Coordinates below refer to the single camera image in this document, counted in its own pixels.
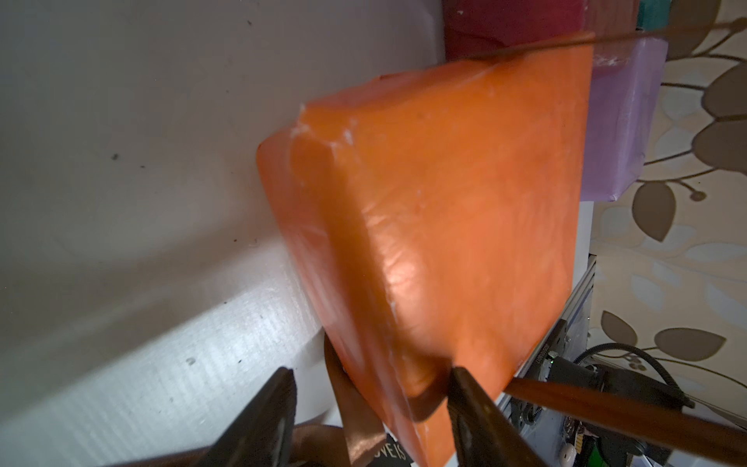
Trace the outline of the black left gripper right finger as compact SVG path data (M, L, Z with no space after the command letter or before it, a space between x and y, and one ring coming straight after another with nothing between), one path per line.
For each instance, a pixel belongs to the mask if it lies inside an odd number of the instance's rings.
M447 410L461 466L546 466L463 367L451 369Z

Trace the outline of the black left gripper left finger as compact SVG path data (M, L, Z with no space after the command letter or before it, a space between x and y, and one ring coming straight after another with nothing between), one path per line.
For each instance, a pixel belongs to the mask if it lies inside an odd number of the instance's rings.
M292 449L298 389L281 367L203 455L198 466L286 466Z

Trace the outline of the brown satin ribbon bow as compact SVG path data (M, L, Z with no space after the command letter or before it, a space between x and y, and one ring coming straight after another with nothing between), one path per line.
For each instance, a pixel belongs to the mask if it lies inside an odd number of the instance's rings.
M501 56L509 58L517 54L573 48L581 44L594 49L599 42L598 37L589 33L576 33L549 41L483 52L466 60ZM286 466L365 466L385 444L387 434L393 432L350 379L326 331L324 354L342 422L338 426L295 422L291 455ZM661 408L598 390L524 379L517 375L517 371L501 394L669 449L682 449L730 465L742 466L746 462L746 435L743 431L700 420L679 410ZM196 462L212 446L178 455L156 457L153 465L198 466Z

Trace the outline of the orange gift box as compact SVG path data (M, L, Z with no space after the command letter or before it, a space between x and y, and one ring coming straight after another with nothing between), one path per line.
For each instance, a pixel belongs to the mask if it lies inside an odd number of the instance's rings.
M350 379L416 463L453 366L497 397L572 289L593 47L459 60L305 103L258 171Z

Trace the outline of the purple gift box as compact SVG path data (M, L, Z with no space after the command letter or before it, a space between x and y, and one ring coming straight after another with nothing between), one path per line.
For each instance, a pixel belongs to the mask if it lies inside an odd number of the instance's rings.
M643 39L625 65L593 74L583 202L614 202L641 175L667 50L663 39Z

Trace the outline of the dark red gift box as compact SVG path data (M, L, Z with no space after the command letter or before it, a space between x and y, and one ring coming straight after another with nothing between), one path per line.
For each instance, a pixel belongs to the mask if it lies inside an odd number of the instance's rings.
M445 57L459 60L580 31L597 37L629 33L636 29L638 10L637 1L445 1Z

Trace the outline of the black lettered ribbon bow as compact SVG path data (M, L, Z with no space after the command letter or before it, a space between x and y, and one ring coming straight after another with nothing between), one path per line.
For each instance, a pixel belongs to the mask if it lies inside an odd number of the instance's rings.
M370 462L369 467L412 467L414 461L390 434L387 434L386 442Z

